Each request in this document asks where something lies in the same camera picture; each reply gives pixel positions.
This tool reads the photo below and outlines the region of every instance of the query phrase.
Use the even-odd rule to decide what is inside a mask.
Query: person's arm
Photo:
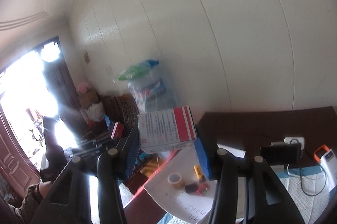
[[[11,208],[16,217],[24,224],[29,224],[32,220],[42,199],[47,195],[52,183],[40,182],[28,187],[24,200],[20,208]]]

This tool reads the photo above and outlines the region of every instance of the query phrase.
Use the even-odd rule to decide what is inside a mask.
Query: sleeve
[[[15,209],[16,217],[22,220],[24,224],[29,224],[42,199],[38,184],[29,186],[21,207]]]

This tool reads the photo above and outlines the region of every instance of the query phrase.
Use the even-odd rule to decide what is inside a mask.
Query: person's hand
[[[47,182],[40,182],[39,184],[39,192],[40,195],[45,198],[45,196],[47,195],[47,193],[49,192],[50,188],[53,186],[53,183],[51,181],[47,181]]]

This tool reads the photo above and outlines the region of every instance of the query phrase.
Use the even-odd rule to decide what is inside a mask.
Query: black cable
[[[326,186],[326,181],[327,181],[326,171],[324,170],[324,168],[323,168],[321,165],[319,165],[319,167],[320,167],[320,168],[323,170],[323,172],[324,172],[324,175],[325,175],[325,182],[324,182],[324,186],[323,186],[322,190],[320,190],[319,193],[314,194],[314,195],[308,194],[308,193],[306,193],[306,192],[304,191],[304,189],[303,189],[303,184],[302,184],[302,172],[301,172],[301,167],[300,167],[300,182],[301,182],[301,189],[302,189],[303,193],[304,193],[305,195],[307,195],[307,196],[318,196],[321,192],[323,192],[323,190],[324,190],[324,188],[325,188],[325,186]]]
[[[272,137],[272,136],[268,136],[268,135],[265,135],[265,134],[254,134],[255,137],[266,137],[266,138],[270,138],[270,139],[273,139],[273,140],[277,140],[277,141],[282,141],[280,140],[280,138],[277,138],[277,137]]]
[[[296,140],[297,141],[297,143],[299,143],[299,141],[298,141],[298,139],[297,138],[293,138],[293,139],[291,139],[290,140],[290,144],[294,141],[294,140]],[[310,157],[310,158],[312,158],[312,156],[311,156],[311,154],[307,151],[307,150],[305,150],[305,152],[307,153],[307,155]],[[302,189],[302,191],[303,191],[303,193],[305,194],[305,195],[307,195],[307,196],[318,196],[321,192],[323,192],[323,190],[324,190],[324,188],[325,188],[325,186],[326,186],[326,181],[327,181],[327,176],[326,176],[326,171],[324,170],[324,168],[321,166],[321,165],[319,165],[319,167],[322,169],[322,171],[324,172],[324,176],[325,176],[325,182],[324,182],[324,186],[323,186],[323,188],[322,188],[322,190],[320,190],[320,192],[319,193],[317,193],[317,194],[314,194],[314,195],[311,195],[311,194],[308,194],[308,193],[306,193],[305,191],[304,191],[304,189],[303,189],[303,183],[302,183],[302,172],[301,172],[301,166],[299,167],[299,171],[300,171],[300,182],[301,182],[301,189]]]

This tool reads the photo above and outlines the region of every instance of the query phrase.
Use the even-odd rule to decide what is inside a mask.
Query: white box
[[[197,139],[188,106],[138,114],[140,148],[145,153],[182,149]]]

